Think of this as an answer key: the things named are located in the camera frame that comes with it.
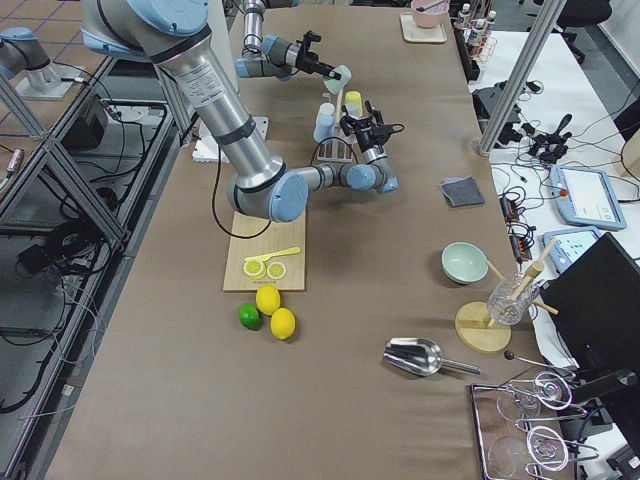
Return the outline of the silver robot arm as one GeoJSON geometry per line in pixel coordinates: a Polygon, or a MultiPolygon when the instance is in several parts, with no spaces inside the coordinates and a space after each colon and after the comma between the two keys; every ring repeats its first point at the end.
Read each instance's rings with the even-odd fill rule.
{"type": "Polygon", "coordinates": [[[236,174],[228,198],[248,216],[290,222],[305,210],[310,192],[331,186],[397,189],[383,145],[396,129],[374,108],[366,118],[344,114],[340,127],[356,138],[361,164],[324,162],[290,169],[272,154],[211,47],[204,1],[84,1],[85,45],[100,54],[151,62],[176,82],[207,126],[236,174]]]}
{"type": "Polygon", "coordinates": [[[321,36],[307,31],[301,40],[291,42],[285,38],[265,34],[263,22],[268,9],[297,7],[301,1],[243,1],[239,11],[243,14],[244,36],[241,57],[235,61],[236,74],[241,78],[275,77],[287,80],[299,71],[319,74],[325,81],[346,83],[347,70],[322,62],[311,47],[321,36]]]}

